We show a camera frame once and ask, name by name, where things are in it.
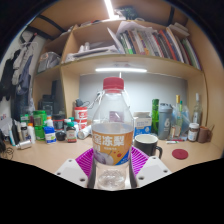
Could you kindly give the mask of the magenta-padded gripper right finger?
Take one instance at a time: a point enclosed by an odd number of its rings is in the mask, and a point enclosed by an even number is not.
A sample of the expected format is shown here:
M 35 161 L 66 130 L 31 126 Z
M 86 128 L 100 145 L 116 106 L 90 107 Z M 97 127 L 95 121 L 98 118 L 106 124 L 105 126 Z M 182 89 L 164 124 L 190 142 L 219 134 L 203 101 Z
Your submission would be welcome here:
M 148 156 L 140 149 L 132 148 L 129 166 L 132 189 L 146 186 L 170 174 L 171 171 L 157 156 Z

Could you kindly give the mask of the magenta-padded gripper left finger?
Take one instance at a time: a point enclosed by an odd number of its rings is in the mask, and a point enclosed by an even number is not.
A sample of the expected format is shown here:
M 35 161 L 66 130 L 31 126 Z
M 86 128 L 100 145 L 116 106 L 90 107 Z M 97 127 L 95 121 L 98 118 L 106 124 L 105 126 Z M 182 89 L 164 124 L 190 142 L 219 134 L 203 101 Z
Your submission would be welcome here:
M 78 186 L 93 189 L 96 176 L 93 149 L 88 149 L 76 159 L 67 159 L 55 174 Z

